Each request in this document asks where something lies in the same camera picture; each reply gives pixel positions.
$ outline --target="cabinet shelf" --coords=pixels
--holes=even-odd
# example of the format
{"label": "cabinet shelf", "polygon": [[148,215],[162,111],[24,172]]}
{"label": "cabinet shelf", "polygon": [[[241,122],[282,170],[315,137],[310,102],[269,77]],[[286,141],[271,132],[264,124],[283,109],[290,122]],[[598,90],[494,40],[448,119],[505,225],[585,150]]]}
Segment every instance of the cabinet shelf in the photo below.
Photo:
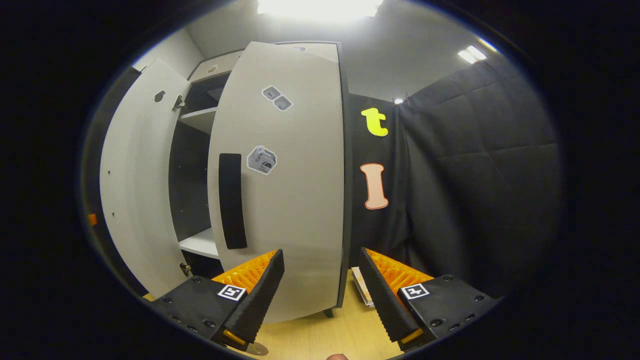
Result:
{"label": "cabinet shelf", "polygon": [[178,121],[181,121],[194,129],[200,130],[203,133],[211,135],[213,119],[216,116],[217,109],[218,107],[194,111],[193,113],[181,115],[178,118]]}
{"label": "cabinet shelf", "polygon": [[213,230],[206,229],[178,243],[180,249],[208,258],[219,259],[216,243],[213,241]]}

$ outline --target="black curtain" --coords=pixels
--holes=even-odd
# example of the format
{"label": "black curtain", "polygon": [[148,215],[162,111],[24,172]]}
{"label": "black curtain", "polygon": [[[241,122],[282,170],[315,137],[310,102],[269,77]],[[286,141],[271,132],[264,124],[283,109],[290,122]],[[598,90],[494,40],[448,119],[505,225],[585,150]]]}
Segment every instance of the black curtain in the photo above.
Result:
{"label": "black curtain", "polygon": [[[531,275],[557,236],[563,167],[541,98],[489,57],[395,105],[352,95],[353,254],[369,247],[498,297]],[[360,111],[387,116],[384,137]],[[389,205],[364,207],[364,163],[380,163]]]}

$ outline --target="ceiling light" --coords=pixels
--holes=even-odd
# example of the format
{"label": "ceiling light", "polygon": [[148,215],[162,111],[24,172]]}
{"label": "ceiling light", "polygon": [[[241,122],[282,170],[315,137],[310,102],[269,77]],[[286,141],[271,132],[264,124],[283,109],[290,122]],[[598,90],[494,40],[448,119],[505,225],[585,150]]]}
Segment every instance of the ceiling light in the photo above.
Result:
{"label": "ceiling light", "polygon": [[461,58],[467,60],[469,62],[469,64],[473,64],[476,63],[476,58],[473,57],[473,55],[471,55],[470,53],[468,53],[466,50],[462,50],[458,53],[458,56],[460,56]]}
{"label": "ceiling light", "polygon": [[480,44],[483,44],[484,46],[489,48],[489,50],[493,51],[494,53],[498,52],[498,50],[496,48],[494,48],[493,45],[489,44],[488,42],[484,41],[483,39],[478,38],[478,41],[480,41]]}
{"label": "ceiling light", "polygon": [[486,56],[483,53],[481,53],[480,50],[476,49],[476,47],[473,45],[468,47],[467,51],[470,52],[471,55],[473,55],[478,60],[486,59]]}
{"label": "ceiling light", "polygon": [[313,20],[353,20],[374,17],[383,0],[258,0],[258,14]]}

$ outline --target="black door handle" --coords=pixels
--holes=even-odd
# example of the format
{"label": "black door handle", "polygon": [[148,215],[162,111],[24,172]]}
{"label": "black door handle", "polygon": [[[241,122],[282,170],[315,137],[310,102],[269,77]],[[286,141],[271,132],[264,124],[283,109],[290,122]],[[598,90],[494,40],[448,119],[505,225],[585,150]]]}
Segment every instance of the black door handle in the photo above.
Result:
{"label": "black door handle", "polygon": [[242,214],[242,155],[220,154],[218,164],[218,195],[220,217],[227,249],[245,249],[244,217]]}

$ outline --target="ceiling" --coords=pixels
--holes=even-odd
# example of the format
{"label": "ceiling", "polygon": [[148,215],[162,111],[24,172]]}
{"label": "ceiling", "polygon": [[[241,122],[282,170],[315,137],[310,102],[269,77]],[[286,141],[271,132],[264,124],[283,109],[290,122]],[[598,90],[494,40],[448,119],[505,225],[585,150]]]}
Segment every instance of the ceiling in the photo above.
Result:
{"label": "ceiling", "polygon": [[251,41],[341,42],[349,92],[388,101],[469,66],[457,55],[469,45],[489,55],[461,24],[407,0],[384,0],[375,17],[345,23],[258,15],[257,0],[237,0],[197,19],[187,31],[205,58]]}

